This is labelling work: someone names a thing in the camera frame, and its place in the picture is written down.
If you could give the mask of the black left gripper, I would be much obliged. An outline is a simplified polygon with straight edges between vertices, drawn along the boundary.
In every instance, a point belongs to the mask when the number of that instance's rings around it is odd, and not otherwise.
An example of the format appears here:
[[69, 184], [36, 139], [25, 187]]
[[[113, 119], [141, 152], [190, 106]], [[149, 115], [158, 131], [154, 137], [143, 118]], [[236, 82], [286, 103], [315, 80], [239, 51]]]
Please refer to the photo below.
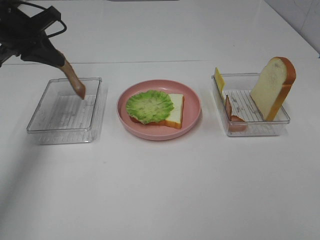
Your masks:
[[53, 6], [26, 3], [42, 9], [34, 16], [28, 16], [15, 4], [22, 1], [0, 2], [0, 63], [12, 56], [25, 62], [36, 62], [52, 67], [63, 67], [64, 56], [53, 46], [49, 38], [61, 34], [57, 31], [47, 35], [45, 30], [54, 22], [61, 22], [61, 13]]

